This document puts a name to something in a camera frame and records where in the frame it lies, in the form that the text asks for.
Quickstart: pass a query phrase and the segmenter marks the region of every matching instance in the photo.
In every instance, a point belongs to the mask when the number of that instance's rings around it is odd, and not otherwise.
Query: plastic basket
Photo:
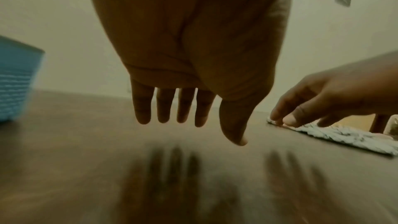
[[[19,117],[44,51],[0,36],[0,122]]]

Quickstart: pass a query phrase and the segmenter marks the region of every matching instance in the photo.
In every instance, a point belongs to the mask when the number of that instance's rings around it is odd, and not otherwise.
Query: brown tabletop
[[[34,93],[0,125],[0,223],[397,223],[398,159],[266,117],[238,147],[217,110],[201,129],[141,126],[130,100]]]

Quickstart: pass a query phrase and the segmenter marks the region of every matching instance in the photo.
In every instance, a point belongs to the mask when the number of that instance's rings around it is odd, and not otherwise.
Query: person
[[[170,119],[177,88],[177,121],[185,122],[198,89],[195,125],[201,127],[206,123],[218,95],[222,98],[219,117],[224,135],[237,145],[247,143],[243,136],[247,121],[274,83],[291,0],[93,0],[93,3],[130,74],[139,123],[151,120],[155,88],[158,88],[157,116],[161,123]],[[374,61],[391,70],[390,78],[396,71],[390,61],[395,59],[393,55]],[[281,98],[271,118],[291,126],[321,118],[319,125],[328,125],[349,114],[378,112],[381,101],[392,101],[396,96],[393,92],[381,92],[383,87],[392,88],[380,83],[385,80],[387,70],[374,69],[376,66],[369,61],[310,75]],[[372,98],[380,100],[371,106]]]

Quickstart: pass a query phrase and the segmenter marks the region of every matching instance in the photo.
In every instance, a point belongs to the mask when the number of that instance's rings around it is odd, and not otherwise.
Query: wooden table
[[[0,223],[397,223],[398,159],[266,117],[238,147],[217,110],[201,129],[141,126],[130,100],[34,93],[0,126]]]

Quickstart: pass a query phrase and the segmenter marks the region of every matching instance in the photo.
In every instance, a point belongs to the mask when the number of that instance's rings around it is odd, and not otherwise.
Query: hand
[[[179,88],[178,122],[197,93],[195,125],[205,124],[216,95],[225,136],[238,145],[254,108],[269,93],[290,0],[93,0],[131,76],[136,118],[170,118]]]
[[[191,155],[186,176],[182,173],[183,161],[181,150],[174,149],[165,182],[161,179],[161,150],[153,152],[147,176],[142,163],[135,163],[122,188],[117,209],[118,223],[227,224],[242,220],[238,192],[228,183],[220,186],[226,194],[217,200],[208,214],[202,216],[199,211],[200,160]]]
[[[398,53],[305,77],[271,113],[279,124],[299,127],[320,119],[330,126],[350,115],[398,113]]]
[[[296,157],[290,153],[288,160],[289,168],[283,166],[276,152],[266,159],[268,183],[274,194],[275,207],[282,217],[295,224],[358,223],[330,192],[318,169],[312,169],[314,183],[310,183]]]

